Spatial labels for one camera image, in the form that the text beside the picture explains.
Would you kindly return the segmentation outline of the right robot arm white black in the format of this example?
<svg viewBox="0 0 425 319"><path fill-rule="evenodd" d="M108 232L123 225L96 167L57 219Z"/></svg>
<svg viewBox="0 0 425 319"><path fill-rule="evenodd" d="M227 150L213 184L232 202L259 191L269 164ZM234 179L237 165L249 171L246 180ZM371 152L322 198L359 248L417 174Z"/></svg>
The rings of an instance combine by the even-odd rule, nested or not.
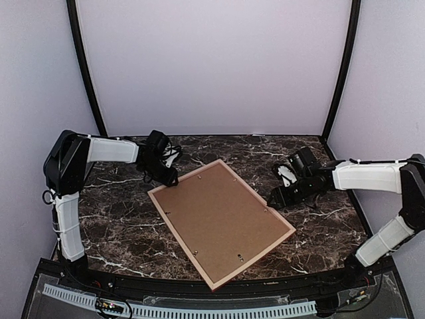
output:
<svg viewBox="0 0 425 319"><path fill-rule="evenodd" d="M345 259L346 268L339 273L343 287L355 287L363 280L365 268L395 253L424 230L423 155L394 160L339 159L322 164L309 148L303 148L288 161L288 165L274 167L282 183L271 191L269 207L283 209L331 191L352 191L383 195L383 199L360 201L368 212L378 205L382 205L380 212L393 210L386 214L388 222Z"/></svg>

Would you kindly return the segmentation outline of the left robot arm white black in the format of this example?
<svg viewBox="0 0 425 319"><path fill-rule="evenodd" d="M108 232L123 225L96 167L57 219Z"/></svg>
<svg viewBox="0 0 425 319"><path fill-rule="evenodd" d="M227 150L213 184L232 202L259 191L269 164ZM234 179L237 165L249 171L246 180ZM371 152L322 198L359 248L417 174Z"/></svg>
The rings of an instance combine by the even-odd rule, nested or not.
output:
<svg viewBox="0 0 425 319"><path fill-rule="evenodd" d="M78 203L89 163L134 164L143 173L146 182L156 181L173 187L179 182L173 163L182 153L181 146L174 146L168 136L157 130L141 143L63 131L43 165L45 192L50 196L45 203L52 205L54 232L62 258L70 263L86 259L80 235Z"/></svg>

